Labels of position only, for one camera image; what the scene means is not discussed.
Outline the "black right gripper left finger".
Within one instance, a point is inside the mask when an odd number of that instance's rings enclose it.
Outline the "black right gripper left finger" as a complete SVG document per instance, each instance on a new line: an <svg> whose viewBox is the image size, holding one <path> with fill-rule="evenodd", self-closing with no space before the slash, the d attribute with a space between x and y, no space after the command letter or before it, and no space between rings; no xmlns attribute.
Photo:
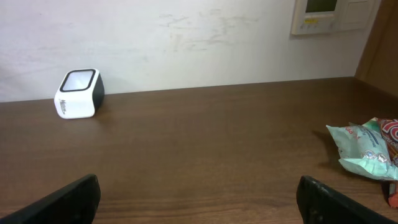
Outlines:
<svg viewBox="0 0 398 224"><path fill-rule="evenodd" d="M1 224L92 224L100 198L98 178L88 174L1 218Z"/></svg>

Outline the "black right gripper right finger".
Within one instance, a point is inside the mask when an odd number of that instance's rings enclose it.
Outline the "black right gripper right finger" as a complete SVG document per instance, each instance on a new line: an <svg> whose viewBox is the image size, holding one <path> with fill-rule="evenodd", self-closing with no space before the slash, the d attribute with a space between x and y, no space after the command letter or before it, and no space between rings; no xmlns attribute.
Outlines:
<svg viewBox="0 0 398 224"><path fill-rule="evenodd" d="M296 201L304 224L395 224L307 175L300 178Z"/></svg>

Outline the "orange snack bar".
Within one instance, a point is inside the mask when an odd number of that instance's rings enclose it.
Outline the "orange snack bar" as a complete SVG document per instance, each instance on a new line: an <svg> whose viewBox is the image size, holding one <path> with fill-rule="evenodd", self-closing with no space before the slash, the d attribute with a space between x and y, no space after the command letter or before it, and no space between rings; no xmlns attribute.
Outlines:
<svg viewBox="0 0 398 224"><path fill-rule="evenodd" d="M381 136L386 142L393 168L397 168L397 120L379 119ZM391 208L397 208L397 178L389 184L388 203Z"/></svg>

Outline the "teal wipes packet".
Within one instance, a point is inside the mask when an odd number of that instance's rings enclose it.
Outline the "teal wipes packet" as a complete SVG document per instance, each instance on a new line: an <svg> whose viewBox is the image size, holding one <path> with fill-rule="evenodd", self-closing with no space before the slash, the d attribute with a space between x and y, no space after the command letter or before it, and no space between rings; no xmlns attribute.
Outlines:
<svg viewBox="0 0 398 224"><path fill-rule="evenodd" d="M326 128L338 148L339 163L344 169L374 180L397 180L397 167L377 131L361 125Z"/></svg>

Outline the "small green tissue pack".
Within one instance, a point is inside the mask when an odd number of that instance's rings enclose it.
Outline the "small green tissue pack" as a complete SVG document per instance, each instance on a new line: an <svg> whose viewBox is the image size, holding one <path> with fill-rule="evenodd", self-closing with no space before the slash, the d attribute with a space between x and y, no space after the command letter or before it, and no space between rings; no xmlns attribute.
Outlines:
<svg viewBox="0 0 398 224"><path fill-rule="evenodd" d="M381 129L380 129L380 119L379 118L372 118L369 121L367 121L366 123L363 124L364 127L371 129L377 133L381 133Z"/></svg>

